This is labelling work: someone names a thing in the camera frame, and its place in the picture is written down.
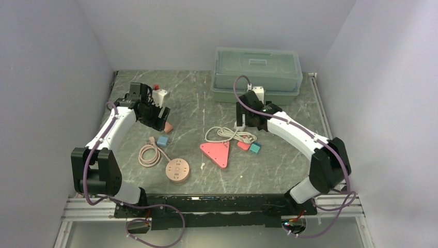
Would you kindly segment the orange charger cube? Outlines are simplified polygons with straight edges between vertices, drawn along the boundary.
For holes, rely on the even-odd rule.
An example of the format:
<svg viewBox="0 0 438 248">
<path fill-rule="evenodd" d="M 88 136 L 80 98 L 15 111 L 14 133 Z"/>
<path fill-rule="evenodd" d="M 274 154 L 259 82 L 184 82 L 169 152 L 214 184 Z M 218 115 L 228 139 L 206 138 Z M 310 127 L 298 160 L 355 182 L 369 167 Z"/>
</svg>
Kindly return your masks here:
<svg viewBox="0 0 438 248">
<path fill-rule="evenodd" d="M 173 125 L 170 124 L 169 122 L 165 123 L 165 127 L 164 127 L 164 132 L 165 133 L 169 133 L 174 129 Z"/>
</svg>

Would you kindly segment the blue charger cube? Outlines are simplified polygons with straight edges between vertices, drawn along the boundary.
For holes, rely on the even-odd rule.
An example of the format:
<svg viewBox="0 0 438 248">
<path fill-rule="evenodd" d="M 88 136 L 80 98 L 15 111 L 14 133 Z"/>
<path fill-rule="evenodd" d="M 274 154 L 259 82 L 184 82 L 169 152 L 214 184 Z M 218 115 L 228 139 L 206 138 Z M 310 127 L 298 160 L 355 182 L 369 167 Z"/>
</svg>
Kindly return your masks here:
<svg viewBox="0 0 438 248">
<path fill-rule="evenodd" d="M 167 136 L 159 136 L 156 144 L 160 147 L 167 147 L 169 144 L 169 137 Z"/>
</svg>

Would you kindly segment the aluminium rail frame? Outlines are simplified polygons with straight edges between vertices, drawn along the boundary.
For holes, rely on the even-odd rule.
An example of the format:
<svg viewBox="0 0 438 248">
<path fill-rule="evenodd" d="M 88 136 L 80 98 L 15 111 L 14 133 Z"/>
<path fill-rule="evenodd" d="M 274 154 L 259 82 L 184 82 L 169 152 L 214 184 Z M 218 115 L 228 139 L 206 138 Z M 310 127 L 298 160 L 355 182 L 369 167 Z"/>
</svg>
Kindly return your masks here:
<svg viewBox="0 0 438 248">
<path fill-rule="evenodd" d="M 310 161 L 308 175 L 284 194 L 151 194 L 122 179 L 115 152 L 127 131 L 141 122 L 163 130 L 169 108 L 156 87 L 132 83 L 129 92 L 112 103 L 108 121 L 86 146 L 71 155 L 73 184 L 82 198 L 67 202 L 56 247 L 65 247 L 73 222 L 123 221 L 127 236 L 150 230 L 188 227 L 263 225 L 281 227 L 306 238 L 305 216 L 318 219 L 354 217 L 366 246 L 372 245 L 365 215 L 351 189 L 351 166 L 344 142 L 302 126 L 274 102 L 262 87 L 247 79 L 243 94 L 235 94 L 237 129 L 255 127 L 274 134 Z"/>
</svg>

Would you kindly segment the pink triangular socket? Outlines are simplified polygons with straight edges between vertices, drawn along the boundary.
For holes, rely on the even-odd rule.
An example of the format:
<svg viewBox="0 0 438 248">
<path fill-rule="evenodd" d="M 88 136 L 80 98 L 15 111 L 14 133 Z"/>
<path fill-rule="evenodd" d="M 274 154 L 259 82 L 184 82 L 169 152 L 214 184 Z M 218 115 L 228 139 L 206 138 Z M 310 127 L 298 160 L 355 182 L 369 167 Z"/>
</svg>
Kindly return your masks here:
<svg viewBox="0 0 438 248">
<path fill-rule="evenodd" d="M 221 143 L 207 142 L 201 144 L 199 148 L 219 168 L 225 169 L 228 166 L 230 141 Z"/>
</svg>

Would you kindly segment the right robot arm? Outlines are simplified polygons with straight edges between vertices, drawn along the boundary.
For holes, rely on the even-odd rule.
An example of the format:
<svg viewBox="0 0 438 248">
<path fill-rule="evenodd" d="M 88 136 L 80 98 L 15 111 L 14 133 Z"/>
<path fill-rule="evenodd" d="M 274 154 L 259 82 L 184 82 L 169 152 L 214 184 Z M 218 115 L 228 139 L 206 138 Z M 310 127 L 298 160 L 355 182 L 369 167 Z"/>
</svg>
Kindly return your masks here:
<svg viewBox="0 0 438 248">
<path fill-rule="evenodd" d="M 298 214 L 305 202 L 328 193 L 342 181 L 349 182 L 351 166 L 341 139 L 329 139 L 309 130 L 279 106 L 264 104 L 254 91 L 237 98 L 237 121 L 282 138 L 310 161 L 308 176 L 285 194 L 285 209 L 290 214 Z"/>
</svg>

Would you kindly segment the round pink socket hub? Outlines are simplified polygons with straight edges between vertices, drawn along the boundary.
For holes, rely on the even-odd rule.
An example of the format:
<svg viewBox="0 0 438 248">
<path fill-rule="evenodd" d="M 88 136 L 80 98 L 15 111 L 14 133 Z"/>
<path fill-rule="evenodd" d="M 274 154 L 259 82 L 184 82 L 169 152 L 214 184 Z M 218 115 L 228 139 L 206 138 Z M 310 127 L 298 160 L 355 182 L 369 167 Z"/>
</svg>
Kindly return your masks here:
<svg viewBox="0 0 438 248">
<path fill-rule="evenodd" d="M 186 181 L 190 175 L 190 166 L 186 160 L 176 158 L 167 163 L 165 172 L 170 181 L 182 183 Z"/>
</svg>

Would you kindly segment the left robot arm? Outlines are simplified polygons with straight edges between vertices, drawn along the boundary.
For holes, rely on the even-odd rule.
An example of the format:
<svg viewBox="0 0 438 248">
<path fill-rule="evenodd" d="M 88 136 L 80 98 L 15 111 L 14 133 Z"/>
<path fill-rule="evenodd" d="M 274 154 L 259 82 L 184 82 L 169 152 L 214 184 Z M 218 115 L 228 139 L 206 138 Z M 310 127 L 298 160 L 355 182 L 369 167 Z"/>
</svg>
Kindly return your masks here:
<svg viewBox="0 0 438 248">
<path fill-rule="evenodd" d="M 145 190 L 123 180 L 115 158 L 130 128 L 136 123 L 157 131 L 165 129 L 170 109 L 164 103 L 169 91 L 144 83 L 131 83 L 124 97 L 107 102 L 110 115 L 98 134 L 71 153 L 73 184 L 89 205 L 105 199 L 128 206 L 136 217 L 147 213 Z"/>
</svg>

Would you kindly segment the pink plug adapter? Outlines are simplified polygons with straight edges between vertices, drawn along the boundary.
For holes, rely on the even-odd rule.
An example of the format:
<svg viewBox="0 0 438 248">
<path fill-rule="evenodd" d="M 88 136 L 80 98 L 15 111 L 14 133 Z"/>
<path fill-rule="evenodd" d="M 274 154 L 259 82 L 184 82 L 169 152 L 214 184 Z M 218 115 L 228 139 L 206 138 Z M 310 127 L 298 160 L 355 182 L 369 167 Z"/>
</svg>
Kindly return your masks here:
<svg viewBox="0 0 438 248">
<path fill-rule="evenodd" d="M 248 151 L 249 148 L 251 147 L 251 145 L 252 145 L 251 143 L 247 144 L 247 143 L 242 142 L 242 141 L 237 142 L 237 146 L 243 151 Z"/>
</svg>

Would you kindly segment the green plastic storage box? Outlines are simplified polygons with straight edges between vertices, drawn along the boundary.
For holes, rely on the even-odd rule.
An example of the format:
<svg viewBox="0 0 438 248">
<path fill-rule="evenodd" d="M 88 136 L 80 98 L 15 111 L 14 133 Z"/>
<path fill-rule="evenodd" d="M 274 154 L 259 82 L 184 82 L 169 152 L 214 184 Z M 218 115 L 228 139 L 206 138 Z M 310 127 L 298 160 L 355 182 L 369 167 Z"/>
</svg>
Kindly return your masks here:
<svg viewBox="0 0 438 248">
<path fill-rule="evenodd" d="M 291 104 L 303 80 L 295 51 L 219 47 L 211 85 L 216 102 L 236 102 L 233 84 L 240 75 L 247 76 L 253 87 L 263 87 L 264 99 L 276 105 Z"/>
</svg>

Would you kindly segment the white power strip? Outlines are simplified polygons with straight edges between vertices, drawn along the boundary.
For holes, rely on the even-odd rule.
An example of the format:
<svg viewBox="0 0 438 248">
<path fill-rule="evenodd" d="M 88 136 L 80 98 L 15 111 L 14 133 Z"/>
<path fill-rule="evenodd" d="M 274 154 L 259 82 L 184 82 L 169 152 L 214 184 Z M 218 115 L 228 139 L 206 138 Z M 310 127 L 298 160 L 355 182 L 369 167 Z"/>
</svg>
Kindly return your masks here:
<svg viewBox="0 0 438 248">
<path fill-rule="evenodd" d="M 245 130 L 246 128 L 245 117 L 246 117 L 245 114 L 241 114 L 240 116 L 237 117 L 233 126 L 235 131 L 243 132 Z"/>
</svg>

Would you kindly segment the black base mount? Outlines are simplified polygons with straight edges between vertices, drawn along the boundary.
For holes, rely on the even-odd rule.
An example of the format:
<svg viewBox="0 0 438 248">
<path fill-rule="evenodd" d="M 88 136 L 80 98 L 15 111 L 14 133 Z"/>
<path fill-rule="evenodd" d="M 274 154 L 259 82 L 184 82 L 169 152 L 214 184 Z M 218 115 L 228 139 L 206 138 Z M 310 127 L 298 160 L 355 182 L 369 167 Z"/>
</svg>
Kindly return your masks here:
<svg viewBox="0 0 438 248">
<path fill-rule="evenodd" d="M 167 230 L 185 224 L 191 227 L 264 226 L 281 227 L 291 216 L 316 215 L 310 200 L 292 204 L 281 193 L 268 194 L 148 194 L 136 209 L 116 204 L 117 219 L 151 218 L 152 230 Z"/>
</svg>

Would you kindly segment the teal charger cube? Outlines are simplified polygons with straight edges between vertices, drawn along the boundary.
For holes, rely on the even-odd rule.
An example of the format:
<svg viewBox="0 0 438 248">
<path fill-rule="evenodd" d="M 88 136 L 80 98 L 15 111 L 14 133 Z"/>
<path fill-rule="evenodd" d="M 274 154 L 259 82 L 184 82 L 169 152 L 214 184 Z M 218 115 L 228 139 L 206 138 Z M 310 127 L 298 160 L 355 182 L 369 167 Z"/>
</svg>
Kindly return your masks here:
<svg viewBox="0 0 438 248">
<path fill-rule="evenodd" d="M 251 153 L 258 154 L 260 152 L 260 149 L 261 149 L 261 145 L 257 142 L 253 142 L 253 143 L 251 143 L 248 150 Z"/>
</svg>

